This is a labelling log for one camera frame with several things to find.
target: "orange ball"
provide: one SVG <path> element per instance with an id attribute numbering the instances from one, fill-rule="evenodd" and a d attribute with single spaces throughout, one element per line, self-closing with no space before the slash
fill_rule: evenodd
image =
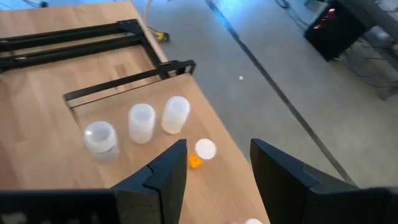
<path id="1" fill-rule="evenodd" d="M 203 161 L 196 155 L 191 154 L 188 156 L 188 163 L 192 169 L 197 169 L 203 164 Z"/>

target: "white object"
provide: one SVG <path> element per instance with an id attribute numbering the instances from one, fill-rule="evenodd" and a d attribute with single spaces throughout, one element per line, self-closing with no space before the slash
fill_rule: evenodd
<path id="1" fill-rule="evenodd" d="M 195 144 L 197 156 L 204 160 L 210 160 L 216 156 L 216 145 L 209 139 L 201 139 Z"/>
<path id="2" fill-rule="evenodd" d="M 260 220 L 256 220 L 255 218 L 251 218 L 249 220 L 246 220 L 244 224 L 262 224 L 262 222 L 260 222 Z"/>
<path id="3" fill-rule="evenodd" d="M 86 147 L 102 161 L 112 161 L 119 154 L 116 131 L 105 121 L 96 121 L 87 126 L 84 133 Z"/>
<path id="4" fill-rule="evenodd" d="M 171 97 L 164 108 L 162 128 L 169 134 L 177 134 L 185 124 L 191 107 L 182 96 Z"/>
<path id="5" fill-rule="evenodd" d="M 388 40 L 390 35 L 388 35 L 388 33 L 386 33 L 386 32 L 380 32 L 380 33 L 377 34 L 377 37 L 381 41 L 386 41 L 386 40 Z"/>
<path id="6" fill-rule="evenodd" d="M 129 110 L 129 135 L 139 144 L 150 141 L 155 129 L 155 110 L 151 105 L 139 103 Z"/>

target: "desk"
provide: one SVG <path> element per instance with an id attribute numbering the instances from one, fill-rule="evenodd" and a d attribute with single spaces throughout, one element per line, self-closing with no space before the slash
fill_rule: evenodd
<path id="1" fill-rule="evenodd" d="M 0 12 L 0 30 L 1 37 L 10 37 L 125 19 L 141 21 L 129 2 L 5 11 Z M 145 32 L 159 58 L 167 61 L 158 43 L 147 29 Z M 218 146 L 218 155 L 200 169 L 188 170 L 180 222 L 221 224 L 258 218 L 268 223 L 250 165 L 190 75 L 79 106 L 75 112 L 80 125 L 62 100 L 69 91 L 150 69 L 152 65 L 143 49 L 136 46 L 0 75 L 0 188 L 109 188 L 176 140 L 187 138 L 189 153 L 197 140 L 209 138 Z M 154 81 L 156 78 L 141 80 L 101 94 L 110 95 Z M 158 119 L 150 143 L 131 142 L 126 124 L 128 109 L 135 103 L 150 103 L 160 117 L 167 99 L 174 95 L 186 97 L 192 106 L 182 132 L 166 134 Z M 82 131 L 94 120 L 109 121 L 118 132 L 121 153 L 110 164 L 96 161 L 84 146 Z"/>

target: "white plastic cup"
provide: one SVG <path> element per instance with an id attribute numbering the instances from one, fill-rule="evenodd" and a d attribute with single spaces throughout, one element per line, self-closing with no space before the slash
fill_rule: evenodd
<path id="1" fill-rule="evenodd" d="M 116 131 L 108 122 L 96 121 L 89 124 L 84 140 L 86 147 L 101 161 L 110 162 L 119 154 Z"/>
<path id="2" fill-rule="evenodd" d="M 177 134 L 187 121 L 191 107 L 182 96 L 171 97 L 164 108 L 162 128 L 169 134 Z"/>
<path id="3" fill-rule="evenodd" d="M 155 110 L 151 105 L 138 103 L 129 110 L 129 135 L 138 143 L 150 141 L 155 129 Z"/>

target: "black metal frame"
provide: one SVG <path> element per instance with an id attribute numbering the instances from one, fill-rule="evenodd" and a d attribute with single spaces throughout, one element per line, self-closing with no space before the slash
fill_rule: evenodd
<path id="1" fill-rule="evenodd" d="M 102 40 L 89 44 L 80 44 L 71 47 L 62 47 L 59 49 L 45 50 L 29 54 L 15 55 L 13 53 L 14 50 L 40 47 L 50 44 L 59 44 L 62 42 L 83 40 L 93 37 L 101 37 L 104 35 L 120 33 L 130 33 L 133 35 L 127 35 L 125 37 L 118 37 L 115 39 Z M 113 24 L 105 24 L 100 26 L 84 27 L 78 29 L 61 30 L 56 32 L 47 32 L 43 34 L 24 35 L 19 37 L 0 39 L 0 52 L 11 53 L 11 56 L 0 57 L 0 72 L 86 56 L 90 54 L 96 54 L 108 50 L 120 49 L 123 47 L 130 47 L 134 45 L 141 45 L 144 48 L 155 69 L 66 93 L 63 95 L 63 99 L 65 100 L 68 109 L 72 111 L 73 108 L 77 107 L 70 106 L 68 104 L 68 101 L 70 100 L 97 93 L 99 91 L 108 90 L 110 88 L 114 88 L 120 85 L 125 85 L 134 81 L 142 80 L 144 78 L 159 75 L 161 80 L 165 80 L 171 77 L 169 72 L 176 71 L 176 75 L 181 75 L 187 72 L 186 69 L 188 67 L 190 67 L 188 72 L 193 75 L 193 71 L 196 67 L 196 63 L 193 60 L 188 60 L 185 62 L 179 62 L 174 60 L 162 63 L 158 58 L 155 50 L 149 43 L 137 19 L 118 21 Z"/>

